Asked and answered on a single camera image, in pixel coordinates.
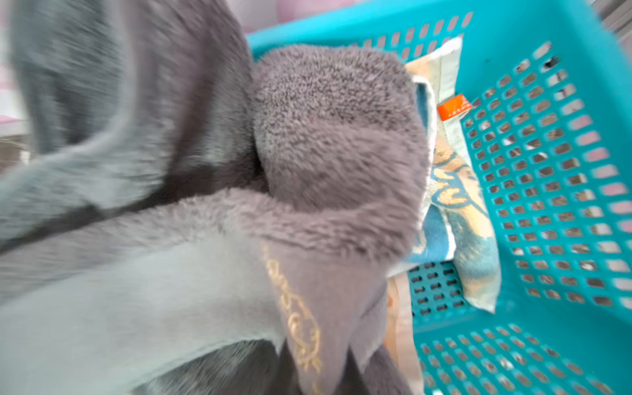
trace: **perforated plastic panel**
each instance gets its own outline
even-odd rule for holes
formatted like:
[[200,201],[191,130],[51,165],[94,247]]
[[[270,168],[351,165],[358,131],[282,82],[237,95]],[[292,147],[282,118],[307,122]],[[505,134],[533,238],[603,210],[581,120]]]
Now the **perforated plastic panel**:
[[371,46],[403,61],[464,40],[457,92],[502,291],[464,301],[449,262],[408,273],[428,395],[632,388],[632,76],[580,0],[374,0],[250,37]]

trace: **orange tag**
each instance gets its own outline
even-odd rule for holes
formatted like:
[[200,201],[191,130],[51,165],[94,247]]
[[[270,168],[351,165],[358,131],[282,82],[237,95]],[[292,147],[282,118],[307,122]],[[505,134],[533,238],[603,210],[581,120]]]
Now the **orange tag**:
[[472,105],[465,99],[465,96],[458,95],[453,99],[448,100],[437,108],[441,120],[447,121],[459,114],[463,114],[466,111],[472,109]]

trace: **gold embroidery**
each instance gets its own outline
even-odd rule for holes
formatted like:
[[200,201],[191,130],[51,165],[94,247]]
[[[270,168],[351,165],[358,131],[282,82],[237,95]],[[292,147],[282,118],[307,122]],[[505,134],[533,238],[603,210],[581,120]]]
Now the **gold embroidery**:
[[[279,261],[268,256],[268,246],[264,245],[264,261],[268,276],[272,284],[279,290],[279,306],[288,320],[288,330],[292,340],[296,344],[294,355],[296,366],[307,372],[313,368],[320,374],[322,362],[320,361],[320,327],[314,319],[312,312],[305,305],[302,296],[292,292],[288,280],[281,273]],[[312,393],[319,395],[320,391],[315,383],[312,385]]]

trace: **laundry basket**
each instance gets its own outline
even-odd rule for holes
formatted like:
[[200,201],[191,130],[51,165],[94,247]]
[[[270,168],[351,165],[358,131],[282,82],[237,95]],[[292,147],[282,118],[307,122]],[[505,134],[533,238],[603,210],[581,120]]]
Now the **laundry basket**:
[[502,262],[497,313],[409,272],[426,393],[632,394],[632,78],[584,0],[376,0],[250,36],[403,61],[464,40],[457,93]]

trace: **gray fleece fabric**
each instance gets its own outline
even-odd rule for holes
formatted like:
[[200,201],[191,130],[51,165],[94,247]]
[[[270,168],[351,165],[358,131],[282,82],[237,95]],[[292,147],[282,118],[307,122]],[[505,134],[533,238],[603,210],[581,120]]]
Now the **gray fleece fabric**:
[[[211,0],[178,3],[113,2],[114,20],[125,33],[125,64],[135,73],[127,74],[122,89],[134,99],[132,106],[119,104],[112,124],[138,128],[108,128],[0,180],[0,191],[7,192],[0,199],[9,203],[4,212],[0,206],[0,219],[8,225],[5,233],[0,231],[0,243],[9,246],[5,250],[12,248],[0,256],[2,394],[119,395],[234,342],[266,339],[278,348],[284,337],[303,392],[332,394],[349,347],[363,368],[384,337],[385,274],[410,249],[425,188],[420,174],[429,166],[413,86],[403,66],[379,52],[297,46],[261,60],[254,91],[248,76],[236,87],[230,85],[233,71],[222,68],[223,61],[234,60],[222,53],[231,51],[218,44],[219,55],[197,57],[204,53],[200,46],[217,38],[202,34],[201,26],[223,27],[220,22],[230,20],[225,5]],[[163,46],[142,46],[148,37]],[[174,59],[184,63],[182,68]],[[205,59],[219,65],[206,66],[214,71],[200,71]],[[250,67],[248,57],[244,64]],[[226,107],[211,108],[234,109],[233,96],[221,100],[226,90],[244,99],[234,112],[240,116],[234,132],[232,118],[224,117],[224,111],[194,113],[208,116],[203,125],[219,125],[200,135],[217,131],[219,137],[198,136],[198,141],[228,142],[225,145],[193,149],[181,144],[189,139],[179,139],[179,133],[188,129],[177,126],[184,119],[199,119],[176,116],[180,110],[191,114],[186,109],[193,111],[200,102],[193,89],[196,78],[187,70],[197,70],[193,74],[198,80],[206,73],[222,77],[209,86],[225,89],[209,97]],[[184,86],[170,85],[171,79],[161,83],[161,73]],[[168,99],[159,100],[163,95]],[[174,97],[183,100],[171,102]],[[162,118],[155,120],[149,115],[152,110]],[[121,117],[121,111],[128,116]],[[148,128],[140,127],[144,124],[139,119],[173,134],[154,130],[141,136]],[[56,204],[64,203],[60,197],[68,193],[66,186],[79,185],[68,178],[84,166],[93,166],[92,176],[86,178],[96,189],[87,191],[106,203],[96,210],[100,216],[139,202],[145,207],[191,194],[182,177],[189,173],[180,170],[212,163],[225,153],[232,159],[216,162],[227,165],[226,176],[219,180],[227,178],[228,186],[253,185],[257,164],[252,164],[252,121],[269,194],[225,189],[20,245],[34,229],[77,210],[72,202],[78,199]],[[112,135],[124,135],[120,141],[128,144],[108,140]],[[250,144],[250,151],[236,149],[233,139],[244,147]],[[107,141],[114,145],[100,145]],[[157,149],[156,157],[144,157],[149,149],[141,142]],[[64,167],[71,164],[80,168]],[[119,168],[145,171],[139,175]],[[174,176],[168,175],[171,169]],[[226,185],[215,179],[217,171],[207,172],[209,177],[194,179],[195,185],[202,184],[193,187],[194,193],[196,188],[203,193]],[[20,182],[33,174],[58,177],[59,189],[32,185],[37,177]],[[174,195],[165,197],[160,192],[168,186]],[[123,193],[127,187],[133,193]],[[44,199],[37,193],[48,202],[39,206]],[[111,204],[121,199],[124,205]],[[18,210],[26,202],[36,208],[31,216]],[[48,233],[60,232],[53,228]]]

